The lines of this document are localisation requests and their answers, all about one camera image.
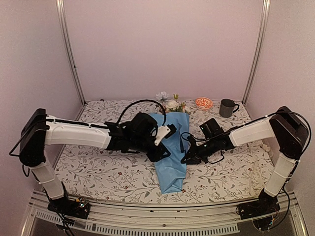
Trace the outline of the white fake flower stems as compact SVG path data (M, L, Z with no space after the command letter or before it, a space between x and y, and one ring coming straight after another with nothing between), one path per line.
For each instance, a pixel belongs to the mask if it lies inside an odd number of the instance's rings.
M168 112L182 112L183 103L179 102L179 94L173 94L173 99L169 100L165 104L165 108Z

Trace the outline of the pale blue fake flower stems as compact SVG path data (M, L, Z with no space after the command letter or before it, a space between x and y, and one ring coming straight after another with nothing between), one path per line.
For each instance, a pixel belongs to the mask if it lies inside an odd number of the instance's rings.
M159 102L167 102L169 100L169 94L165 91L161 91L156 94L156 99Z

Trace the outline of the pink fake flower stems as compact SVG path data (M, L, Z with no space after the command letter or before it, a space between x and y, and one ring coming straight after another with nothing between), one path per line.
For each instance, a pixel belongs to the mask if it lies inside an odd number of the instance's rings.
M182 113L187 113L187 114L191 113L191 110L190 110L189 106L186 103L181 103L180 104L179 111L182 112Z

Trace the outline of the white ribbon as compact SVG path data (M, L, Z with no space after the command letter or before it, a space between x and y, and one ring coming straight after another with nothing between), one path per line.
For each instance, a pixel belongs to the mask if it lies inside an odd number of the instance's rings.
M253 151L259 151L259 149L263 149L263 151L269 153L271 151L271 148L264 143L261 144L255 144L250 143L250 152L252 157L254 158L252 163L252 170L250 173L250 179L249 179L249 193L253 198L258 198L258 195L262 188L264 187L264 181L262 177L261 170L259 169L259 159L258 156L256 156Z

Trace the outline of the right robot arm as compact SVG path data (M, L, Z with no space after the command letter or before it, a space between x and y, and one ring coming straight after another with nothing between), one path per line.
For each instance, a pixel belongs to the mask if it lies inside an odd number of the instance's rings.
M218 151L232 150L256 141L269 140L274 148L278 148L278 151L273 151L273 172L254 204L258 214L265 214L273 207L279 192L296 170L312 136L308 121L287 106L226 131L214 118L203 123L200 129L204 134L202 140L193 135L187 136L190 147L181 163L209 163L208 158Z

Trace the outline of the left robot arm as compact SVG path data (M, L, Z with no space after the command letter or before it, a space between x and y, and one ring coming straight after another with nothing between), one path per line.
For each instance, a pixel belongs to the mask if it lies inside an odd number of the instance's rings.
M151 162L170 156L162 143L176 132L165 122L159 125L146 113L138 113L131 121L103 125L59 119L37 109L21 132L19 160L31 169L49 199L62 213L70 213L72 200L46 160L46 145L79 145L122 153L143 152Z

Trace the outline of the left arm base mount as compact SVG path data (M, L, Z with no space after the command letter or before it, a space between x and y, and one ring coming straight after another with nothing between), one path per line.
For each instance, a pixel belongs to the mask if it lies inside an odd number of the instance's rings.
M48 200L48 209L56 212L57 214L72 216L80 219L87 219L89 216L91 205L89 201L81 197L76 200L71 200L68 197L52 200L48 197Z

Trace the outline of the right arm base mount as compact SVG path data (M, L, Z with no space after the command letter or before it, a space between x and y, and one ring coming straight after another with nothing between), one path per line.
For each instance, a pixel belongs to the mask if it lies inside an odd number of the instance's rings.
M277 197L263 197L253 202L239 204L235 211L242 220L266 215L266 217L254 220L253 225L259 231L268 231L278 219L279 210Z

